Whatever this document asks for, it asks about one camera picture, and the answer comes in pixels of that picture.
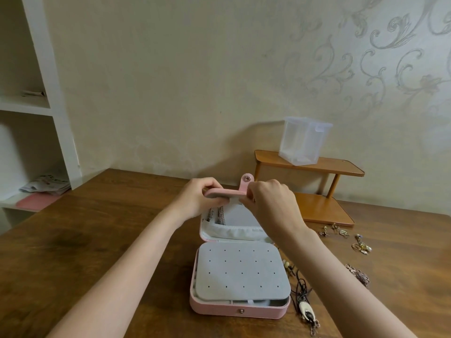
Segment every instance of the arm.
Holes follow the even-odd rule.
[[[286,185],[251,182],[240,200],[312,285],[343,337],[416,337],[305,225]]]
[[[48,337],[123,337],[174,231],[202,211],[229,202],[225,198],[205,198],[204,187],[222,188],[213,178],[188,182]]]

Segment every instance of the damask wallpaper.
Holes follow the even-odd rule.
[[[451,213],[451,0],[44,1],[86,178],[236,183],[309,116],[334,124],[322,156],[366,172],[337,199]]]

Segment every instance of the newspaper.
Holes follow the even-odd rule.
[[[65,167],[55,167],[38,176],[25,186],[19,188],[23,192],[47,192],[59,196],[70,189],[70,181]]]

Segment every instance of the clear plastic container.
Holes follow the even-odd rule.
[[[316,164],[332,126],[307,117],[286,117],[279,156],[295,166]]]

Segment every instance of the white shelving unit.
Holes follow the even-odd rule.
[[[42,0],[0,0],[0,42],[1,234],[32,215],[21,186],[61,161],[72,188],[82,179]]]

